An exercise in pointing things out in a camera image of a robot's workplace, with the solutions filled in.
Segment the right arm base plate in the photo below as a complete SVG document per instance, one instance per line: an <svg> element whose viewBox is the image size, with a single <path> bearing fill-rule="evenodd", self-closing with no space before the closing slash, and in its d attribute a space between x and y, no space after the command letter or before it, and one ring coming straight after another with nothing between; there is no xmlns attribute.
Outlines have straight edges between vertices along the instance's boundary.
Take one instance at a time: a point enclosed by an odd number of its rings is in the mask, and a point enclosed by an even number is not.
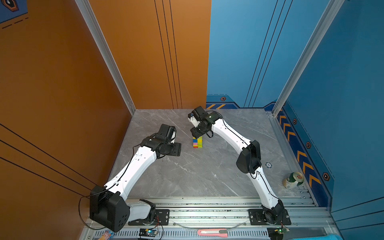
<svg viewBox="0 0 384 240"><path fill-rule="evenodd" d="M248 213L252 226L290 226L292 224L289 213L285 209L277 217L261 209L250 209Z"/></svg>

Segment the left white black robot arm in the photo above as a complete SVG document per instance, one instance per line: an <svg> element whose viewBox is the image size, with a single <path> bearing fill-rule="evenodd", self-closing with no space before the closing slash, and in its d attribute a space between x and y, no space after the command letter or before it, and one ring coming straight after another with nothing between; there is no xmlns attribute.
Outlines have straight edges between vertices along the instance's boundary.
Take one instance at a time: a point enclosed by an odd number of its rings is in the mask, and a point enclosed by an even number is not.
<svg viewBox="0 0 384 240"><path fill-rule="evenodd" d="M129 163L104 186L95 186L88 195L89 218L113 232L120 231L128 222L141 221L150 225L155 221L154 203L145 199L129 203L126 200L146 169L165 156L179 157L182 144L150 136L136 147Z"/></svg>

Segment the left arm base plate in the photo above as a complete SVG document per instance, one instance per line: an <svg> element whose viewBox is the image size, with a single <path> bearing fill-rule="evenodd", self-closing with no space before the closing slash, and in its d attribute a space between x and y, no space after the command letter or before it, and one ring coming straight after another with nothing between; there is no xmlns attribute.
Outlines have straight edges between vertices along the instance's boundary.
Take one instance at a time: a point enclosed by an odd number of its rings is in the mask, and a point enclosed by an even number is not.
<svg viewBox="0 0 384 240"><path fill-rule="evenodd" d="M167 226L169 224L170 218L170 210L168 209L160 209L156 210L155 217L152 221L150 220L135 220L128 222L129 226L156 226L157 224L161 224L163 226Z"/></svg>

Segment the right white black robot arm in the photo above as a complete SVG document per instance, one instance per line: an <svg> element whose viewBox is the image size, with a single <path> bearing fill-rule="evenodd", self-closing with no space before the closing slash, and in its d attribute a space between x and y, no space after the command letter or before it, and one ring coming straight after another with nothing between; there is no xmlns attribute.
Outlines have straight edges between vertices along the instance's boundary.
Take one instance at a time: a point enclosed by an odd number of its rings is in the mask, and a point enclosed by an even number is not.
<svg viewBox="0 0 384 240"><path fill-rule="evenodd" d="M261 162L260 143L256 140L251 141L236 132L224 117L216 111L205 111L202 107L197 107L188 114L189 121L193 124L191 129L192 136L196 139L203 135L212 133L222 137L239 154L236 161L238 169L250 177L259 198L262 209L251 211L250 218L252 224L261 225L291 225L291 218L280 198L276 196L270 186Z"/></svg>

